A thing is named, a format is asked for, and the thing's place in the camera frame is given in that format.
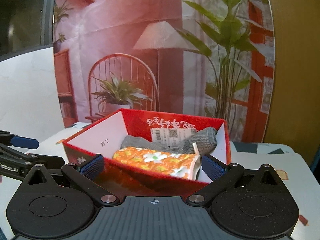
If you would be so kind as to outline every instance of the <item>blue gripper pad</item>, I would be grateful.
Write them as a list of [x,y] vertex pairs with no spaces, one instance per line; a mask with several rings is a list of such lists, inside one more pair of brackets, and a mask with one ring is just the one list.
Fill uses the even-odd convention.
[[92,159],[81,163],[77,167],[77,171],[90,180],[94,180],[103,169],[104,160],[101,154],[96,154]]
[[227,165],[219,160],[214,161],[213,159],[213,157],[211,159],[207,155],[204,155],[201,159],[201,168],[211,180],[220,178],[228,171]]
[[20,148],[37,149],[39,147],[38,140],[21,136],[12,137],[10,142],[13,146]]

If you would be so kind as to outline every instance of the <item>crosshair mark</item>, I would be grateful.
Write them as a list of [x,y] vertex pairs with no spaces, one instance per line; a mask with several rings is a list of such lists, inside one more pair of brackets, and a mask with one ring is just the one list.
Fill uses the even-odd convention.
[[161,201],[159,201],[159,200],[157,200],[157,199],[153,199],[153,200],[151,200],[151,201],[149,201],[150,203],[152,203],[153,205],[155,205],[155,204],[158,204],[159,202],[161,202]]

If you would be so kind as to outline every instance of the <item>table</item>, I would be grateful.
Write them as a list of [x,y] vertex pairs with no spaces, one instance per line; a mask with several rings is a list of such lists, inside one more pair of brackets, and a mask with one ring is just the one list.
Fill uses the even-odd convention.
[[[76,123],[73,127],[66,128],[40,143],[38,149],[28,152],[61,156],[65,162],[68,163],[61,140],[70,137],[87,125],[89,124]],[[308,220],[307,225],[298,221],[292,233],[292,238],[294,240],[319,240],[320,227],[318,225],[320,224],[320,218],[318,214],[320,213],[320,185],[303,158],[299,154],[294,153],[290,147],[281,144],[241,145],[231,142],[230,148],[232,162],[239,163],[246,169],[258,169],[261,164],[269,163],[276,170],[283,170],[287,173],[288,180],[284,180],[284,183],[295,199],[300,214]],[[250,153],[241,152],[241,150],[244,149]],[[281,149],[282,154],[274,153],[275,151],[279,153],[278,149]],[[20,183],[18,180],[7,177],[3,177],[2,183],[0,183],[0,227],[7,239],[13,238],[14,235],[6,220],[5,210]]]

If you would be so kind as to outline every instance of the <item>red box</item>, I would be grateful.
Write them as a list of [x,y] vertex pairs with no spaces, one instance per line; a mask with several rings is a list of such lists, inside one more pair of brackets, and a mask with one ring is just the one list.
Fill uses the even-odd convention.
[[211,182],[202,169],[198,180],[192,181],[134,168],[111,158],[128,134],[151,141],[151,128],[194,128],[199,131],[209,126],[218,130],[217,147],[212,156],[229,164],[231,154],[226,121],[183,114],[120,109],[66,139],[63,145],[70,162],[81,163],[88,155],[102,154],[105,171],[95,182],[119,198],[125,195],[187,197]]

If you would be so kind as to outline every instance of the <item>backdrop poster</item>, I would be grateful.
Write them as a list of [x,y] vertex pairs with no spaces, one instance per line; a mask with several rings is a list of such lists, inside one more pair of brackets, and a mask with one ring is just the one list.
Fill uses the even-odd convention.
[[126,107],[223,118],[260,142],[274,77],[268,0],[56,0],[65,125]]

